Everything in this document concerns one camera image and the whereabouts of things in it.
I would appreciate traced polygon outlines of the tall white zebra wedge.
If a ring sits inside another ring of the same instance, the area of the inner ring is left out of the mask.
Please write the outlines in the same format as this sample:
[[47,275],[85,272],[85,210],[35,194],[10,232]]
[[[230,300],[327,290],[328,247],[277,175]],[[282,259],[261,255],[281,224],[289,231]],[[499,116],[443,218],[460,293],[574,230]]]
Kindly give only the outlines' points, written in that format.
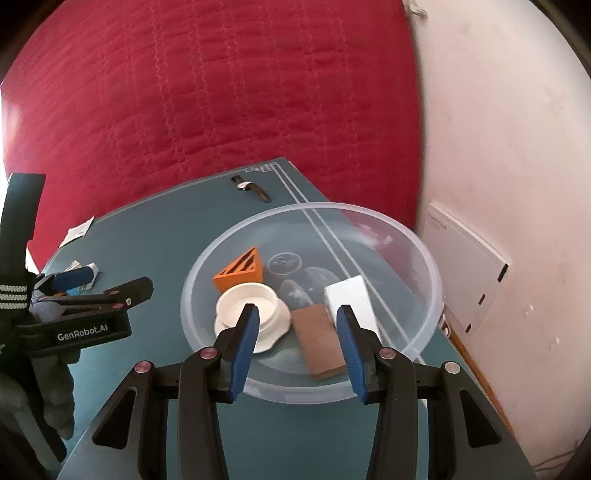
[[381,339],[378,320],[370,303],[370,294],[362,275],[348,278],[325,287],[325,309],[334,326],[337,326],[338,310],[349,305],[360,327],[373,331]]

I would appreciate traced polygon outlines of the large orange wedge block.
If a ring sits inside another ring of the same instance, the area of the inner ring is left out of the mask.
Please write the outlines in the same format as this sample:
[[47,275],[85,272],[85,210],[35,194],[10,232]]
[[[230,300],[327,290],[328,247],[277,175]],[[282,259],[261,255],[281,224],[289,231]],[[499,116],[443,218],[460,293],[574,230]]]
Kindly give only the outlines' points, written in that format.
[[263,283],[263,262],[259,249],[252,246],[212,277],[220,293],[243,283]]

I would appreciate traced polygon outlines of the brown wooden block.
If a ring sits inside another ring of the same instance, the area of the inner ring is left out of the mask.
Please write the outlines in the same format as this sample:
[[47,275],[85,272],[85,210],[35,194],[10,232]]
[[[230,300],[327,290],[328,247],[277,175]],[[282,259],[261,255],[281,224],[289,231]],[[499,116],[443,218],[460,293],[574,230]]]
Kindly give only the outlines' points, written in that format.
[[317,304],[293,310],[290,316],[311,376],[325,379],[345,373],[339,337],[325,306]]

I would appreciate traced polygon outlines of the clear plastic basin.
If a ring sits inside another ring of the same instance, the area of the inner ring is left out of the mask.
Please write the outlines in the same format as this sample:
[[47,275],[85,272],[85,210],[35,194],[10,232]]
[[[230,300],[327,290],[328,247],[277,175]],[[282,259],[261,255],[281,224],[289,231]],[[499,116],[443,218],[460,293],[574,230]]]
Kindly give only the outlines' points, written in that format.
[[[220,293],[212,277],[256,246],[263,283]],[[381,343],[418,359],[437,329],[443,286],[435,259],[418,236],[390,217],[355,205],[287,205],[242,220],[197,257],[181,297],[181,322],[193,350],[213,344],[246,303],[259,308],[259,341],[246,394],[294,405],[353,396],[345,373],[311,376],[290,312],[325,306],[325,287],[362,275],[378,320]]]

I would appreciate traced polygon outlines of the white paper leaflet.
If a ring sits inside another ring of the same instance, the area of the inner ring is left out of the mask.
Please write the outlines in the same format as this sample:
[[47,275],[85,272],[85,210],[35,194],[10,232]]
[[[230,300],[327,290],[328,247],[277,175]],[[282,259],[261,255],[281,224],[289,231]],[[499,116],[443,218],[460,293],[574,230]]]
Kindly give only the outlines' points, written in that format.
[[61,241],[59,247],[62,248],[63,246],[69,244],[70,242],[72,242],[78,238],[84,237],[87,234],[88,230],[93,225],[94,219],[95,219],[95,217],[91,217],[90,219],[86,220],[85,222],[83,222],[75,227],[69,228],[65,237]]

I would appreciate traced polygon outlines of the white zebra striped wedge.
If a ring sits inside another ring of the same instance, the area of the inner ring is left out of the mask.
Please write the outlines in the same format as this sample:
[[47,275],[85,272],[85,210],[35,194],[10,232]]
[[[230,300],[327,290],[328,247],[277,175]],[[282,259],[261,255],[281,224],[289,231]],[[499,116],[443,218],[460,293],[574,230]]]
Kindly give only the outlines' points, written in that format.
[[70,288],[67,290],[67,293],[70,295],[82,294],[84,291],[90,290],[100,273],[95,263],[82,265],[77,260],[74,260],[65,271],[75,273],[69,283]]

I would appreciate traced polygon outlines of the red quilted blanket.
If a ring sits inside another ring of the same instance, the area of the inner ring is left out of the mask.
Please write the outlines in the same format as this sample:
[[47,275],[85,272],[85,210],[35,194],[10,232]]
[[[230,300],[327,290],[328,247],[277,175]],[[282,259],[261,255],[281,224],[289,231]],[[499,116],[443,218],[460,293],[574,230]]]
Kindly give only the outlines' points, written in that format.
[[414,226],[421,107],[400,1],[66,1],[1,86],[8,172],[47,177],[34,260],[182,182],[286,157]]

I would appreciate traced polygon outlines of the blue wedge block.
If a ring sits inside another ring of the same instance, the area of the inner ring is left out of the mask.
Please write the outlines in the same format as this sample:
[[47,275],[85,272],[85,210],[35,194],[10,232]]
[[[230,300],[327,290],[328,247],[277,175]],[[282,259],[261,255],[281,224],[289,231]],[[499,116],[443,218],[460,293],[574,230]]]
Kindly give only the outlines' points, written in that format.
[[73,279],[75,275],[74,272],[61,272],[57,273],[53,276],[51,282],[51,293],[52,294],[61,294],[67,293],[67,290],[70,288],[70,281]]

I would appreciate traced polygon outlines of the teal table mat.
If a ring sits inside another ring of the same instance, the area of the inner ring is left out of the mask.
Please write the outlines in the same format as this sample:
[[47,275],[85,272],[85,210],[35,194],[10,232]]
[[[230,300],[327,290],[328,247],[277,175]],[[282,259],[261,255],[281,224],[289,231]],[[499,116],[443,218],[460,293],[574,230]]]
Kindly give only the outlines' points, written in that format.
[[287,205],[322,202],[284,161],[249,168],[266,203],[228,175],[188,183],[97,221],[60,249],[95,289],[148,277],[129,337],[84,348],[73,367],[75,439],[63,479],[530,479],[534,472],[482,390],[451,351],[412,360],[363,329],[370,395],[311,405],[228,398],[226,328],[193,350],[181,322],[185,280],[228,228]]

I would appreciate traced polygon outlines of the white wall panel box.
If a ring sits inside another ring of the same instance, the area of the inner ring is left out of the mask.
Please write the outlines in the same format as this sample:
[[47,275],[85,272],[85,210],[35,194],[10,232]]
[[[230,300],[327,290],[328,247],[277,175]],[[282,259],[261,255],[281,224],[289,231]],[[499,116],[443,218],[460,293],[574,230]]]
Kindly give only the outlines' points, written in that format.
[[427,208],[422,239],[438,265],[445,305],[465,333],[473,332],[497,297],[509,262],[436,203]]

